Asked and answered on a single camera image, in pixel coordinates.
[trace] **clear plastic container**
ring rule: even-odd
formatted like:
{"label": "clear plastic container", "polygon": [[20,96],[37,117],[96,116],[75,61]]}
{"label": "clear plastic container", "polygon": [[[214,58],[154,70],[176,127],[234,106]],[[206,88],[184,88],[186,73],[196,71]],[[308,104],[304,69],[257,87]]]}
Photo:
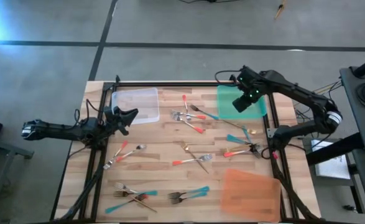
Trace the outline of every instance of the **clear plastic container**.
{"label": "clear plastic container", "polygon": [[132,124],[153,123],[160,119],[157,88],[116,91],[112,94],[112,108],[116,106],[123,111],[139,110]]}
{"label": "clear plastic container", "polygon": [[217,87],[218,116],[220,119],[258,119],[267,114],[267,106],[262,96],[242,113],[239,113],[232,102],[242,96],[237,87],[219,85]]}

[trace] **gray floor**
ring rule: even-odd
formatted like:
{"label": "gray floor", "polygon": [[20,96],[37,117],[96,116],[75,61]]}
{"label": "gray floor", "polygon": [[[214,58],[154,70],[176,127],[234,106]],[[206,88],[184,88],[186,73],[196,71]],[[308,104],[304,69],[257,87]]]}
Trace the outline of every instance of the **gray floor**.
{"label": "gray floor", "polygon": [[[0,40],[99,42],[111,0],[0,1]],[[365,47],[365,0],[291,0],[278,21],[279,2],[224,4],[177,0],[119,0],[108,42]],[[0,218],[12,223],[49,219],[70,142],[24,141],[24,121],[73,123],[97,47],[0,45],[1,139],[35,151],[16,159],[11,193],[0,201]],[[218,70],[247,65],[274,69],[308,89],[338,79],[338,70],[365,61],[365,52],[105,48],[96,80],[212,80]],[[344,116],[333,138],[357,127],[343,88],[332,94]],[[348,187],[315,181],[323,218],[365,223],[342,210],[353,203]]]}

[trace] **butcher block tabletop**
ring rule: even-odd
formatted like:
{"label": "butcher block tabletop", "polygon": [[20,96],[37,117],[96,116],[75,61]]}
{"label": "butcher block tabletop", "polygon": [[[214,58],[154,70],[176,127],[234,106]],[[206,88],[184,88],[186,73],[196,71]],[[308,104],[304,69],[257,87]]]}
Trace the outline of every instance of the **butcher block tabletop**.
{"label": "butcher block tabletop", "polygon": [[[86,116],[85,101],[89,99],[93,106],[99,107],[104,82],[88,82],[81,103],[81,119]],[[153,87],[118,87],[118,91],[136,90]],[[273,177],[269,160],[258,159],[252,154],[241,154],[233,157],[224,157],[227,148],[239,146],[226,140],[228,134],[240,139],[246,139],[242,129],[220,120],[207,117],[205,120],[192,118],[192,125],[205,129],[203,134],[196,132],[182,122],[172,119],[171,110],[185,112],[182,95],[187,96],[188,105],[193,104],[207,113],[218,115],[216,102],[216,87],[157,87],[159,95],[160,119],[158,122],[147,124],[133,124],[126,129],[128,136],[123,136],[119,131],[109,138],[106,161],[110,160],[120,148],[123,141],[128,145],[120,155],[123,155],[140,144],[147,146],[142,152],[133,154],[120,162],[115,163],[103,173],[101,193],[98,204],[97,222],[255,222],[260,220],[247,219],[225,213],[221,210],[221,196],[224,174],[227,169],[236,169],[252,174]],[[297,123],[292,100],[281,94],[274,94],[275,105],[279,123],[295,125]],[[270,110],[268,117],[272,127]],[[190,110],[191,114],[201,114]],[[96,111],[90,110],[90,116],[96,116]],[[267,147],[267,139],[262,118],[250,120],[230,120],[236,124],[245,125],[253,129],[256,134],[250,134],[253,143],[258,143],[261,148]],[[211,154],[212,160],[203,162],[208,170],[207,174],[197,162],[189,162],[173,166],[172,161],[191,159],[192,156],[181,147],[186,143],[194,155],[200,157]],[[291,143],[302,146],[298,140]],[[84,147],[80,142],[73,142],[70,154]],[[313,214],[320,217],[318,202],[316,200],[313,183],[308,168],[305,152],[295,147],[286,147],[293,188],[304,204]],[[63,216],[74,204],[83,190],[90,149],[69,158],[65,169],[62,188],[58,198],[55,218]],[[143,200],[157,213],[138,206],[136,202],[130,203],[109,214],[105,209],[127,202],[129,198],[113,197],[114,187],[120,182],[138,192],[157,190],[157,196],[149,196]],[[167,194],[184,192],[209,186],[210,191],[206,197],[186,200],[172,205],[167,199]],[[284,201],[289,213],[287,194],[282,188]],[[88,200],[86,216],[90,215],[93,192]]]}

